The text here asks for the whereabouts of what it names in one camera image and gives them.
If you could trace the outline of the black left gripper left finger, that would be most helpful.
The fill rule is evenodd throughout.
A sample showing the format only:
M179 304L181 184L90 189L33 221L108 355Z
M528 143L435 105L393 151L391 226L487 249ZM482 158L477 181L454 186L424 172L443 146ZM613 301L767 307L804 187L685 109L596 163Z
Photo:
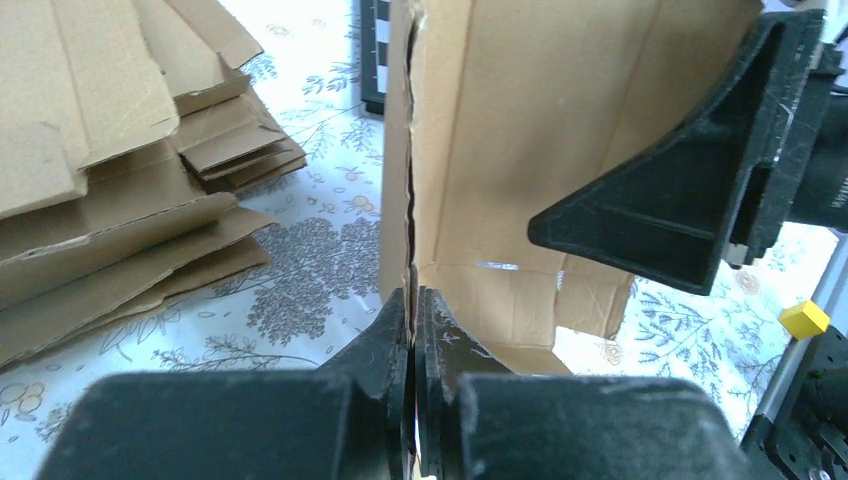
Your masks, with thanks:
M405 295L313 370L129 373L93 384L43 479L407 479Z

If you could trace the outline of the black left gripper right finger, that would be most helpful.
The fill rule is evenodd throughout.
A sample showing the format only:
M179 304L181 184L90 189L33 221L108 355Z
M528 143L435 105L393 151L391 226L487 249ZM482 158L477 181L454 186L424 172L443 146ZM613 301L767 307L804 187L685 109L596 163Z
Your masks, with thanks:
M438 479L748 479L721 410L692 382L506 366L421 288L419 461Z

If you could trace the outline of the cardboard box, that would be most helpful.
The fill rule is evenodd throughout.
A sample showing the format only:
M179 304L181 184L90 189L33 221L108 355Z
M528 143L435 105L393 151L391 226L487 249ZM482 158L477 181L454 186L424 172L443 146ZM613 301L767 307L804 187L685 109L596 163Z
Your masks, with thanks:
M439 290L525 374L602 371L628 272L531 244L529 220L670 131L758 1L394 1L378 288Z

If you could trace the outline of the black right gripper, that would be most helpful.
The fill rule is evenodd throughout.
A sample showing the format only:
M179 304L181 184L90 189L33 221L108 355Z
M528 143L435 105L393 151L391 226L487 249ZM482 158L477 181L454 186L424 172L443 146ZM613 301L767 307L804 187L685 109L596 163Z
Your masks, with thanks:
M531 243L706 295L785 222L847 232L842 13L765 13L656 144L531 218Z

